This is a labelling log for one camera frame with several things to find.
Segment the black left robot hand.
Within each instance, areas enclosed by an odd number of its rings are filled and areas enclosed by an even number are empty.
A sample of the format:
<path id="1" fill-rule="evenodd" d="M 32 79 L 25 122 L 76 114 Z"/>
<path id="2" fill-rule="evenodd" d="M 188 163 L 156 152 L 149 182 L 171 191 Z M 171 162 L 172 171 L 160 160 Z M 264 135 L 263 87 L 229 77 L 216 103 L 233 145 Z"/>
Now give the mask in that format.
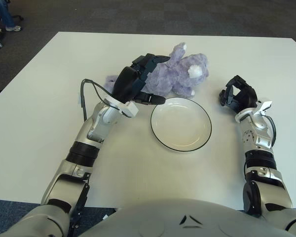
<path id="1" fill-rule="evenodd" d="M 152 73 L 157 64 L 164 63 L 170 59 L 169 56 L 146 54 L 139 56 L 132 62 L 131 66 L 125 67 L 117 77 L 111 96 L 122 102 L 134 101 L 144 105 L 161 105 L 166 98 L 143 92 L 148 74 Z"/>

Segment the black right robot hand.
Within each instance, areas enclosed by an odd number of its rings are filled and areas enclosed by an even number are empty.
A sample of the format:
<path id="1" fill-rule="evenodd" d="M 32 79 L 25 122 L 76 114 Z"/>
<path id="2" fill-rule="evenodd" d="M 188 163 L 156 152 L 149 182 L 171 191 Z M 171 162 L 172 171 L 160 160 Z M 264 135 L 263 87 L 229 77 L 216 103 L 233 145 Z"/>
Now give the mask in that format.
<path id="1" fill-rule="evenodd" d="M 247 108 L 256 108 L 257 101 L 255 90 L 239 75 L 234 76 L 226 84 L 226 88 L 219 93 L 220 104 L 231 108 L 236 113 Z"/>

